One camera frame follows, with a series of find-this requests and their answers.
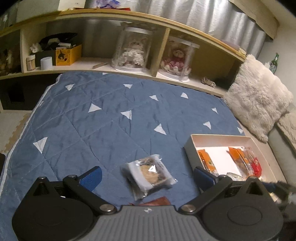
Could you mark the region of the white green dotted candy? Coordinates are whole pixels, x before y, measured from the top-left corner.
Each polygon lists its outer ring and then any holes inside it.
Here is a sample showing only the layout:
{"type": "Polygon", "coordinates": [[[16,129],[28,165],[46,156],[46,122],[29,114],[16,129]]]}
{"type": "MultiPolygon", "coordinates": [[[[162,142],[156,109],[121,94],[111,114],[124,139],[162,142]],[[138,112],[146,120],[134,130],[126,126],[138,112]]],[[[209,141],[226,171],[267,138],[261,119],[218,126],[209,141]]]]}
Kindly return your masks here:
{"type": "Polygon", "coordinates": [[[228,177],[230,177],[233,181],[245,181],[245,178],[237,175],[235,173],[227,172],[226,174],[228,177]]]}

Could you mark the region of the red snack packet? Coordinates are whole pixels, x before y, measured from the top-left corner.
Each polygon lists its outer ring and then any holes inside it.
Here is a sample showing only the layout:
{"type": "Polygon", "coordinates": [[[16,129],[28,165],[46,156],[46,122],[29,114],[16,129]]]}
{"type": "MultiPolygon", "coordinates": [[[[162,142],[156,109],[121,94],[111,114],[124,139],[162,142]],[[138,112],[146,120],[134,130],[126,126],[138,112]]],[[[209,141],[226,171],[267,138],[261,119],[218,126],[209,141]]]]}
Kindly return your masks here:
{"type": "Polygon", "coordinates": [[[246,156],[247,156],[248,161],[251,164],[254,175],[256,177],[258,177],[258,178],[261,177],[261,175],[262,175],[262,167],[261,167],[261,165],[260,165],[257,157],[255,156],[255,154],[254,154],[251,147],[246,148],[246,156]]]}

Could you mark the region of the wooden bedside shelf unit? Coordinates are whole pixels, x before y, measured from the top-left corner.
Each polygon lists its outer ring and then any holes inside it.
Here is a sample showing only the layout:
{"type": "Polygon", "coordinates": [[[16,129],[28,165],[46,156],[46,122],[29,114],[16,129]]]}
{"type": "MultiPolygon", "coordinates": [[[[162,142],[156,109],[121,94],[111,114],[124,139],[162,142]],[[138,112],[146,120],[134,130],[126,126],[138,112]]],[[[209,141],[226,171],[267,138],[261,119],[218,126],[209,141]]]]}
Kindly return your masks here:
{"type": "Polygon", "coordinates": [[[20,66],[15,73],[1,76],[1,110],[31,110],[45,88],[59,73],[68,71],[112,72],[111,58],[115,53],[122,23],[152,27],[152,45],[147,70],[138,73],[167,83],[172,80],[158,73],[161,58],[170,36],[200,45],[193,57],[193,69],[186,87],[224,96],[233,82],[245,55],[221,40],[177,21],[119,9],[74,9],[36,16],[1,30],[1,46],[16,46],[20,66]],[[70,66],[54,66],[42,71],[27,71],[26,58],[30,47],[42,38],[62,32],[76,32],[82,44],[82,56],[70,66]],[[206,77],[215,82],[212,88],[201,83],[206,77]]]}

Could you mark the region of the yellow cardboard box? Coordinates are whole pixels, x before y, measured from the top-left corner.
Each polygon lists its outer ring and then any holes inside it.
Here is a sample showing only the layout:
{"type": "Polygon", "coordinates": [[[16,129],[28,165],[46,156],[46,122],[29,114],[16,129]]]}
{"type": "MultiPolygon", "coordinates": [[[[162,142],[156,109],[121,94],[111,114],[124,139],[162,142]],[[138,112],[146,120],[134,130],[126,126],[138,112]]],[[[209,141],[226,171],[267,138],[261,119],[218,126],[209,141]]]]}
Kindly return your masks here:
{"type": "Polygon", "coordinates": [[[56,66],[70,66],[82,56],[82,45],[56,50],[56,66]]]}

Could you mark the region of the white cylindrical cup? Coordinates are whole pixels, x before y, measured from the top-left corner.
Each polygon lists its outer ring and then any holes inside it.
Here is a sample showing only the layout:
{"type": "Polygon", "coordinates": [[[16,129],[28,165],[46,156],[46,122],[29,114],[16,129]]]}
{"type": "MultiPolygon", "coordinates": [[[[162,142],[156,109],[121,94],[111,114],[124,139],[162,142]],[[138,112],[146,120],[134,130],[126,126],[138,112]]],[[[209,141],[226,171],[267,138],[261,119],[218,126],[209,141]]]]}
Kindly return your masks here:
{"type": "Polygon", "coordinates": [[[53,59],[52,57],[44,57],[40,60],[41,70],[51,70],[53,68],[53,59]]]}

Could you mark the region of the green glass bottle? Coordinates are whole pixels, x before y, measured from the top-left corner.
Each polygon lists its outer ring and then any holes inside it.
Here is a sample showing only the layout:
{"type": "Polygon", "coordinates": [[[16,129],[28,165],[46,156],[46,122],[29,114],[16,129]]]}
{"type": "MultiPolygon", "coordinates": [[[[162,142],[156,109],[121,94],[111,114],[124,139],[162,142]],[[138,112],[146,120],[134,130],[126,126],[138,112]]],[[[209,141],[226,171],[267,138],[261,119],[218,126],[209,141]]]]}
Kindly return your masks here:
{"type": "Polygon", "coordinates": [[[274,59],[269,64],[269,69],[273,74],[276,73],[276,70],[278,68],[278,59],[279,59],[279,54],[276,53],[274,59]]]}

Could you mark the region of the clear cookie pack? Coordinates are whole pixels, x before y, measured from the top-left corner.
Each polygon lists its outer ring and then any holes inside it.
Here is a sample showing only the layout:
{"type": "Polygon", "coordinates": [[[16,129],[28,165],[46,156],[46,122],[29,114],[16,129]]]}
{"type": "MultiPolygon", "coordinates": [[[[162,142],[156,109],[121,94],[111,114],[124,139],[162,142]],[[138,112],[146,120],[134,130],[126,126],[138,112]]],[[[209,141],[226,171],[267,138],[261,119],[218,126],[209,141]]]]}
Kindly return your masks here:
{"type": "Polygon", "coordinates": [[[121,169],[130,183],[136,201],[160,189],[171,188],[177,183],[177,179],[168,171],[159,154],[125,163],[121,169]]]}

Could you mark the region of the beige knitted blanket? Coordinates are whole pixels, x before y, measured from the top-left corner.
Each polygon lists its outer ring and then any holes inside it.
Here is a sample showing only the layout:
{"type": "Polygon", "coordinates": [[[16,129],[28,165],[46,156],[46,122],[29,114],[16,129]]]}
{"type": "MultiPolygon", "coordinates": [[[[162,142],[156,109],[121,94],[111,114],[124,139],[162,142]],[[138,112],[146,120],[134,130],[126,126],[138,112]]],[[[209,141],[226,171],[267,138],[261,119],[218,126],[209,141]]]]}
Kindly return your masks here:
{"type": "Polygon", "coordinates": [[[292,151],[296,151],[296,114],[295,108],[290,109],[277,122],[277,126],[289,143],[292,151]]]}

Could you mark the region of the brown chocolate snack packet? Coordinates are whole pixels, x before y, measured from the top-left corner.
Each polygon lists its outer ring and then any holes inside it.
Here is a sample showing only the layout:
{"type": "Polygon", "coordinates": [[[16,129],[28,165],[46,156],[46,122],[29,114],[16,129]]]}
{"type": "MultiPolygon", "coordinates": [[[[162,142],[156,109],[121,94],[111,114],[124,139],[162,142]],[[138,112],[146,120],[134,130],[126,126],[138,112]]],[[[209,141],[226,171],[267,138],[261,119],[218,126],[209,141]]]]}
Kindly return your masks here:
{"type": "Polygon", "coordinates": [[[130,205],[132,206],[167,206],[167,205],[171,205],[171,203],[167,197],[163,196],[149,202],[136,203],[136,204],[130,203],[130,205]]]}

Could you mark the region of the small jar on shelf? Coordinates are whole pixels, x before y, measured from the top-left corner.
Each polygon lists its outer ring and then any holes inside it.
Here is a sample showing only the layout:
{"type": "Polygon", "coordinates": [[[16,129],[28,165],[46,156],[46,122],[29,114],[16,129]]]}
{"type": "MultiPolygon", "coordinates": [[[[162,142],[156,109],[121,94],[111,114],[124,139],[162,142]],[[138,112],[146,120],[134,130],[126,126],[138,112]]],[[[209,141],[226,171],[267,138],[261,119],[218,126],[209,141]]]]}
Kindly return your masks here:
{"type": "Polygon", "coordinates": [[[33,71],[36,69],[35,59],[36,59],[35,55],[27,56],[26,58],[27,71],[33,71]]]}

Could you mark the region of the blue quilt with white triangles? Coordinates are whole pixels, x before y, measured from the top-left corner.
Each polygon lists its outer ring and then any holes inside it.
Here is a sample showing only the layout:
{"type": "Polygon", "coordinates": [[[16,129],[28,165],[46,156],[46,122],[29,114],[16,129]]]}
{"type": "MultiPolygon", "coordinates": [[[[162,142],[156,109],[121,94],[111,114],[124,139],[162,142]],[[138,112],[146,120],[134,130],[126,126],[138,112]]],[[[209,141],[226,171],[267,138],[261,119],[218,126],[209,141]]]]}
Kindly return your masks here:
{"type": "Polygon", "coordinates": [[[192,134],[243,135],[225,102],[204,92],[126,75],[71,71],[46,89],[1,175],[1,240],[16,240],[11,219],[40,177],[60,181],[99,166],[95,194],[116,207],[134,201],[121,169],[158,154],[177,180],[146,197],[176,207],[198,195],[184,145],[192,134]]]}

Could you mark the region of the orange snack bar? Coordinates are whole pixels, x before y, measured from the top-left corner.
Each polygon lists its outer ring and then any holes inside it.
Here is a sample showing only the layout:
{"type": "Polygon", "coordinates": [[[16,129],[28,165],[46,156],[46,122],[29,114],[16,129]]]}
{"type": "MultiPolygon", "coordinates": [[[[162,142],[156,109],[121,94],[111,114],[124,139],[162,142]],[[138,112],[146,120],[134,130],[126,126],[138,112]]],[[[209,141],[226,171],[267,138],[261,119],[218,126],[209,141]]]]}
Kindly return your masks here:
{"type": "Polygon", "coordinates": [[[241,155],[239,154],[238,150],[232,147],[229,147],[228,149],[229,149],[228,153],[233,159],[237,168],[239,169],[241,176],[244,178],[247,178],[250,175],[250,172],[247,168],[247,165],[244,163],[241,155]]]}
{"type": "Polygon", "coordinates": [[[214,176],[219,176],[218,171],[211,160],[209,154],[205,151],[205,149],[198,150],[198,155],[201,158],[204,168],[210,172],[214,176]]]}

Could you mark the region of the purple plastic bag on shelf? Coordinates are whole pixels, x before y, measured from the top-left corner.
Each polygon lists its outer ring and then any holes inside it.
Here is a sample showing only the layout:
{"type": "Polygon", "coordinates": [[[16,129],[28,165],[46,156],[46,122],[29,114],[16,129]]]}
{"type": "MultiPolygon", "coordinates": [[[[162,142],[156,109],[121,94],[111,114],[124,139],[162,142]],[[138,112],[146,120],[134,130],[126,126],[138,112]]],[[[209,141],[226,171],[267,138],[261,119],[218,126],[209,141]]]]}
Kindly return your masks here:
{"type": "Polygon", "coordinates": [[[117,0],[97,0],[95,6],[100,9],[116,9],[121,3],[117,0]]]}

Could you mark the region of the white storage box on shelf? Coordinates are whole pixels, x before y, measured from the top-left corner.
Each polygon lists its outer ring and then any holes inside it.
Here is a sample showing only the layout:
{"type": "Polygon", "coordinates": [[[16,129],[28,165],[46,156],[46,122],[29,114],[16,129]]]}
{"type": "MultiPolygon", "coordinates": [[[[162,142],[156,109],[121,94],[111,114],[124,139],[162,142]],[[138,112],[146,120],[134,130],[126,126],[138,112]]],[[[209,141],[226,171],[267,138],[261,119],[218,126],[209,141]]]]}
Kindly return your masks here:
{"type": "Polygon", "coordinates": [[[23,0],[18,4],[16,22],[57,11],[83,9],[85,2],[86,0],[23,0]]]}

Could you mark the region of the red dress doll in case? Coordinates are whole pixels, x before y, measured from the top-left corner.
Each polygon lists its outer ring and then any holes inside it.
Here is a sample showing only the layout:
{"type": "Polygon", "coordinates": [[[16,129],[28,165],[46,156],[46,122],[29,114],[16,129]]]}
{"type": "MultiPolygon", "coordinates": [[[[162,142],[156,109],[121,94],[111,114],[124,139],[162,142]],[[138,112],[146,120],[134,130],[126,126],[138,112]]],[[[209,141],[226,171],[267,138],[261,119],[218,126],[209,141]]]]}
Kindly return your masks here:
{"type": "Polygon", "coordinates": [[[158,73],[179,82],[189,82],[192,61],[200,45],[170,36],[165,46],[158,73]]]}

